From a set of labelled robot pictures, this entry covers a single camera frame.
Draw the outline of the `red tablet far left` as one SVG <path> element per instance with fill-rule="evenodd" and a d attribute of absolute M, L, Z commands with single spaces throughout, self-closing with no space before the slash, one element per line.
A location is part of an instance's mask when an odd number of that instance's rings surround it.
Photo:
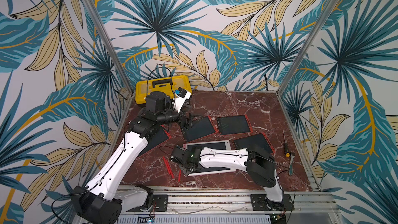
<path fill-rule="evenodd" d="M 164 142 L 170 139 L 170 134 L 168 131 L 161 126 L 159 132 L 148 142 L 148 145 L 140 152 L 138 157 L 148 153 L 149 151 L 153 150 L 157 146 L 163 144 Z"/>

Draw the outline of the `red stylus angled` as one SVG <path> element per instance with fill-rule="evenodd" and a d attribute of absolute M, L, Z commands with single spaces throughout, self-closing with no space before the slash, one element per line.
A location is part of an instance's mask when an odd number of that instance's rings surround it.
<path fill-rule="evenodd" d="M 165 165 L 167 167 L 168 173 L 170 174 L 171 178 L 174 178 L 174 173 L 172 171 L 172 168 L 168 160 L 165 160 Z"/>

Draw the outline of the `black yellow screwdriver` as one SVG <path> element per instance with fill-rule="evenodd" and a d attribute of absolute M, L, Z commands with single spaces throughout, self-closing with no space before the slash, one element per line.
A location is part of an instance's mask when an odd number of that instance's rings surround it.
<path fill-rule="evenodd" d="M 290 150 L 289 150 L 289 146 L 286 140 L 286 135 L 285 132 L 283 131 L 283 136 L 284 136 L 284 154 L 285 157 L 289 158 L 290 157 Z"/>

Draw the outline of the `red tablet right front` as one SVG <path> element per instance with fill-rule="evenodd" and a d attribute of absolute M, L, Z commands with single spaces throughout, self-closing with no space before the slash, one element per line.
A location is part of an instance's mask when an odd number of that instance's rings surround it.
<path fill-rule="evenodd" d="M 250 135 L 244 138 L 233 140 L 236 149 L 249 148 L 250 145 L 257 145 L 272 155 L 275 154 L 275 149 L 264 133 Z"/>

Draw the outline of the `large pink writing tablet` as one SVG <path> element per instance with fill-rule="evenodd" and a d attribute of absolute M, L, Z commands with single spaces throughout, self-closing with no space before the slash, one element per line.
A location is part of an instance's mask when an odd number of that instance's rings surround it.
<path fill-rule="evenodd" d="M 229 140 L 224 141 L 211 141 L 211 142 L 198 142 L 198 143 L 185 143 L 183 147 L 189 151 L 194 151 L 196 148 L 207 147 L 209 149 L 216 150 L 232 150 L 231 144 Z M 202 163 L 200 163 L 197 169 L 193 172 L 189 172 L 186 169 L 183 170 L 185 176 L 199 176 L 199 175 L 209 175 L 209 174 L 217 174 L 217 173 L 229 173 L 235 172 L 236 169 L 226 167 L 225 162 L 221 162 L 219 159 L 215 161 L 205 161 L 206 166 L 210 166 L 208 168 L 204 167 Z"/>

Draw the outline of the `red tablet centre back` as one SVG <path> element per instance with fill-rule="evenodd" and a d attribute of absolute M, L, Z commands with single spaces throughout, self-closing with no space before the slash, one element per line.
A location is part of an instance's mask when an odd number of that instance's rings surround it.
<path fill-rule="evenodd" d="M 216 130 L 209 117 L 195 120 L 191 127 L 181 127 L 181 132 L 186 143 L 202 139 L 209 135 L 215 134 Z"/>

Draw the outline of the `red tablet right back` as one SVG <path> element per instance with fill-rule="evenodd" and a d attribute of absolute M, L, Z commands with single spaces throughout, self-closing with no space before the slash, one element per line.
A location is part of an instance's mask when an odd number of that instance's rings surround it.
<path fill-rule="evenodd" d="M 246 115 L 218 117 L 216 121 L 220 135 L 243 134 L 252 132 Z"/>

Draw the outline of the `red stylus beside pink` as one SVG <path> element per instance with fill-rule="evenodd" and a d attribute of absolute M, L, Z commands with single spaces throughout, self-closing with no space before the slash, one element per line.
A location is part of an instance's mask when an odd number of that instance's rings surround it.
<path fill-rule="evenodd" d="M 169 164 L 168 164 L 168 161 L 167 161 L 167 159 L 166 159 L 164 156 L 163 156 L 163 161 L 164 161 L 164 164 L 165 164 L 165 166 L 166 166 L 166 169 L 167 169 L 168 174 L 173 178 L 173 173 L 171 172 L 170 166 L 169 166 Z"/>

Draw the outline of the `red tablet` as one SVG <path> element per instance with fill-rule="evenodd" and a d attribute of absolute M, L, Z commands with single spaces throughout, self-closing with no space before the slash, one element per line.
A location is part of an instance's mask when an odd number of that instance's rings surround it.
<path fill-rule="evenodd" d="M 181 127 L 181 132 L 186 143 L 202 139 L 209 135 L 215 134 L 216 130 L 209 117 L 195 120 L 191 127 Z"/>
<path fill-rule="evenodd" d="M 163 144 L 164 142 L 170 139 L 170 134 L 168 131 L 161 126 L 159 132 L 148 142 L 148 145 L 140 152 L 138 157 L 148 153 L 149 151 L 153 150 L 157 146 Z"/>
<path fill-rule="evenodd" d="M 250 135 L 244 138 L 233 140 L 236 149 L 249 148 L 250 145 L 257 145 L 272 155 L 275 154 L 275 149 L 264 133 Z"/>
<path fill-rule="evenodd" d="M 252 132 L 246 115 L 218 117 L 216 121 L 220 135 L 243 134 Z"/>

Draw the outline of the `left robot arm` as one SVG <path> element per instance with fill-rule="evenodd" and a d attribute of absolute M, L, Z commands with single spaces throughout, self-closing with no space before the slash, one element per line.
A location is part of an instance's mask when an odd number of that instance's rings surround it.
<path fill-rule="evenodd" d="M 119 147 L 104 167 L 86 185 L 77 186 L 71 192 L 71 202 L 79 217 L 89 224 L 114 224 L 126 211 L 154 208 L 153 191 L 146 186 L 136 186 L 121 194 L 117 190 L 135 159 L 164 124 L 175 122 L 188 127 L 192 123 L 193 117 L 181 110 L 188 105 L 191 95 L 178 88 L 173 97 L 161 91 L 146 96 L 145 107 L 130 121 Z"/>

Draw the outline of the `yellow black toolbox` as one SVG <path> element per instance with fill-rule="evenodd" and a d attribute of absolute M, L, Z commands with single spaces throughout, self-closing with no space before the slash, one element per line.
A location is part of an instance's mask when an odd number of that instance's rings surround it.
<path fill-rule="evenodd" d="M 164 92 L 171 99 L 174 98 L 174 92 L 182 88 L 192 92 L 189 79 L 185 75 L 172 76 L 160 79 L 143 80 L 136 84 L 135 101 L 137 104 L 145 104 L 146 97 L 155 91 Z"/>

